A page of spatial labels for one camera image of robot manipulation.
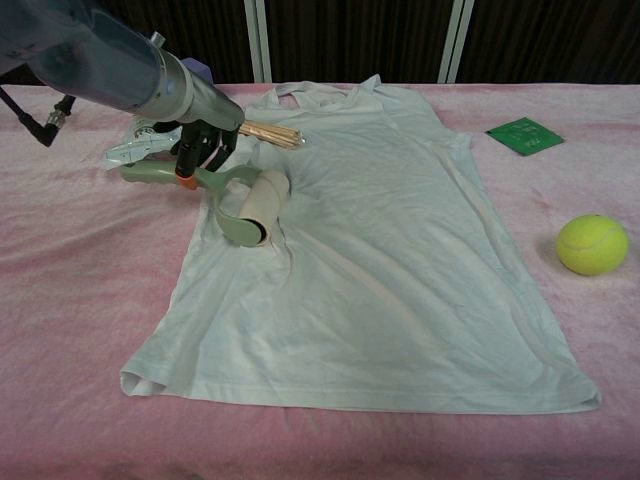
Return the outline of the white sleeveless tank top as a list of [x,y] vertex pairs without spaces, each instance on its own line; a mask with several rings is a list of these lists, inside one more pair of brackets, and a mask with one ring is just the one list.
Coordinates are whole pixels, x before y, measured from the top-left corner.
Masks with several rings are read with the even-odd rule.
[[130,396],[455,414],[596,409],[594,382],[489,200],[467,135],[418,92],[275,87],[248,117],[301,130],[243,140],[233,164],[285,173],[271,239],[230,244],[203,206]]

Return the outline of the white double frame post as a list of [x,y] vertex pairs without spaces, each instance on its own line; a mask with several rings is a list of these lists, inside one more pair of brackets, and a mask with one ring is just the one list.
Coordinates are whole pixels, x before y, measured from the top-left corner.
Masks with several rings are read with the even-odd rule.
[[272,83],[265,0],[244,0],[251,65],[255,83]]

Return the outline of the white slanted frame post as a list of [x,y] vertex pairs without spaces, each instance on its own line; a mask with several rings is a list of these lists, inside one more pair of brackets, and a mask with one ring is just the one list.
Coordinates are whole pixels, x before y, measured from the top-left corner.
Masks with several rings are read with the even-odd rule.
[[439,84],[453,84],[457,80],[474,4],[475,0],[453,0],[438,71]]

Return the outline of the yellow tennis ball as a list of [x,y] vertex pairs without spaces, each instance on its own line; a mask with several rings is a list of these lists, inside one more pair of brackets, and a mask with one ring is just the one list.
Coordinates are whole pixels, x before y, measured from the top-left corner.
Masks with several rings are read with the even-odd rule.
[[574,273],[597,276],[616,270],[629,251],[629,237],[615,219],[583,215],[569,221],[555,240],[560,262]]

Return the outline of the silver printed snack packet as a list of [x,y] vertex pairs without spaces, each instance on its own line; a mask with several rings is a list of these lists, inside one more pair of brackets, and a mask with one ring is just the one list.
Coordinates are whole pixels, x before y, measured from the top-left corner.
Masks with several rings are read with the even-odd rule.
[[104,152],[102,167],[109,171],[145,159],[175,163],[171,149],[180,140],[182,127],[158,133],[154,125],[152,120],[135,116],[122,143]]

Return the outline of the green flat sachet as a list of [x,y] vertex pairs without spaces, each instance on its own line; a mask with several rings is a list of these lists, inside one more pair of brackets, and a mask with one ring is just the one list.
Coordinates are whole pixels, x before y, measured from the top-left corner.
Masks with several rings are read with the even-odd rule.
[[522,156],[530,156],[564,142],[561,136],[527,117],[489,129],[486,134]]

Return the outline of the bundle of wooden sticks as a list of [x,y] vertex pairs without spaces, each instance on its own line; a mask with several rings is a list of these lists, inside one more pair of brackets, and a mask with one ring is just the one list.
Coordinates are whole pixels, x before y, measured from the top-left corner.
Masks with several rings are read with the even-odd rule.
[[239,133],[285,149],[294,149],[305,143],[302,133],[297,129],[249,120],[240,126]]

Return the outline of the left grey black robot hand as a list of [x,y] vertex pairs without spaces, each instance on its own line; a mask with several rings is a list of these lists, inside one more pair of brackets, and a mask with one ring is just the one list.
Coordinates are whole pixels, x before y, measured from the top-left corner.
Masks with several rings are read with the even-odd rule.
[[199,77],[193,78],[193,101],[182,125],[176,148],[175,175],[190,190],[198,186],[196,169],[217,171],[236,148],[243,110],[225,94]]

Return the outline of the purple foam cube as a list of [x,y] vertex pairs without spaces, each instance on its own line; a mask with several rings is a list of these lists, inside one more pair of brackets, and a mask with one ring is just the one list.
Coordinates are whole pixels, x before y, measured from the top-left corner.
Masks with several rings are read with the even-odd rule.
[[203,81],[209,83],[210,85],[215,84],[213,72],[207,64],[204,64],[192,57],[182,59],[182,63],[187,69],[189,69],[194,75],[197,75]]

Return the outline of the pink tablecloth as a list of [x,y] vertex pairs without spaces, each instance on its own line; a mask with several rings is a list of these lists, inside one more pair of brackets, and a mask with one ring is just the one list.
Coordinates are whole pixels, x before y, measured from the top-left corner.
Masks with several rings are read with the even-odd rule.
[[[119,372],[164,315],[199,198],[105,172],[128,117],[79,102],[53,146],[0,107],[0,480],[640,480],[640,85],[423,85],[473,137],[493,204],[601,406],[446,416],[132,398]],[[564,139],[522,156],[527,117]],[[616,270],[558,259],[572,219],[629,237]]]

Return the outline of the green-handled lint roller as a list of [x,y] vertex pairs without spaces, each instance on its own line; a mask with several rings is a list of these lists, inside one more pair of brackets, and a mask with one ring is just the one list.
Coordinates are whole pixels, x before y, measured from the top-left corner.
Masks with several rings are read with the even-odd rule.
[[[128,182],[177,184],[190,190],[207,191],[218,226],[231,242],[243,247],[261,246],[269,239],[289,197],[290,183],[285,174],[251,165],[239,165],[223,172],[198,167],[187,178],[176,175],[161,160],[144,159],[121,165],[117,170]],[[232,215],[223,211],[221,205],[227,185],[234,181],[249,190],[239,212]]]

